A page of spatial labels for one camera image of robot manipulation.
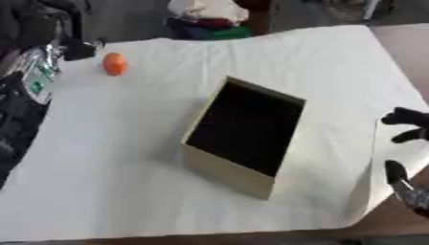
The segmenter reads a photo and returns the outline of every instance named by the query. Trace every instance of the finger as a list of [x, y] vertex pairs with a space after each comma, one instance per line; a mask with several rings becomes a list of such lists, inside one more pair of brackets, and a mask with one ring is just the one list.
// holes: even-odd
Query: finger
[[393, 113], [389, 113], [381, 121], [387, 125], [411, 124], [419, 127], [429, 126], [429, 117], [426, 114], [403, 107], [395, 108]]
[[385, 163], [387, 183], [395, 184], [400, 180], [408, 180], [407, 170], [397, 161], [388, 160]]
[[392, 141], [396, 144], [401, 144], [413, 140], [422, 139], [422, 136], [424, 136], [424, 129], [417, 128], [395, 136]]

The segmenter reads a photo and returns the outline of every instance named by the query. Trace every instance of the table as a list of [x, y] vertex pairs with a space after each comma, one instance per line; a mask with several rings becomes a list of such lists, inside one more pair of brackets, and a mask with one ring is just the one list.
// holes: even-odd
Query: table
[[[429, 25], [381, 27], [373, 29], [375, 35], [386, 47], [420, 93], [429, 101], [425, 63], [429, 50], [424, 43], [429, 41]], [[413, 180], [416, 184], [429, 185], [429, 167]], [[295, 231], [254, 234], [213, 234], [191, 236], [165, 236], [123, 239], [96, 239], [85, 241], [52, 242], [53, 244], [270, 244], [286, 241], [344, 239], [358, 236], [429, 234], [429, 220], [413, 214], [395, 198], [390, 197], [356, 225], [340, 230]]]

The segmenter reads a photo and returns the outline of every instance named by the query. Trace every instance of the box wall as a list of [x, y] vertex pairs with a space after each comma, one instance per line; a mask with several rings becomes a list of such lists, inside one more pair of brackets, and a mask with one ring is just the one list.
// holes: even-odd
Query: box wall
[[190, 168], [220, 179], [258, 198], [269, 198], [274, 185], [273, 177], [236, 165], [189, 145], [182, 145], [182, 149], [185, 162]]

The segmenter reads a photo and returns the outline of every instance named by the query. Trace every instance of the white fabric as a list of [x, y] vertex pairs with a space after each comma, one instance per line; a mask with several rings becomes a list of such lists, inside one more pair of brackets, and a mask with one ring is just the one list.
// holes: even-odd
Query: white fabric
[[[380, 125], [370, 165], [376, 120], [428, 107], [366, 27], [104, 52], [127, 58], [124, 76], [107, 76], [102, 56], [62, 64], [48, 117], [0, 192], [0, 240], [340, 228], [390, 194], [386, 158], [413, 174], [429, 160], [425, 142], [392, 145], [404, 128]], [[269, 201], [182, 166], [191, 115], [227, 75], [307, 99]]]
[[249, 18], [249, 11], [233, 0], [171, 0], [169, 10], [179, 16], [222, 18], [236, 24]]

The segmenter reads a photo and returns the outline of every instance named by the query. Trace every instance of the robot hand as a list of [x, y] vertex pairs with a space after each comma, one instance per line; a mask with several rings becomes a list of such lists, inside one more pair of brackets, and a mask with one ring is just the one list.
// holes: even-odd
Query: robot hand
[[[412, 140], [429, 140], [429, 114], [398, 107], [393, 113], [386, 115], [382, 120], [387, 125], [410, 124], [418, 128], [403, 132], [392, 138], [397, 144]], [[405, 167], [393, 160], [386, 161], [387, 182], [394, 189], [395, 194], [407, 207], [415, 213], [429, 217], [429, 189], [413, 187], [407, 176]]]

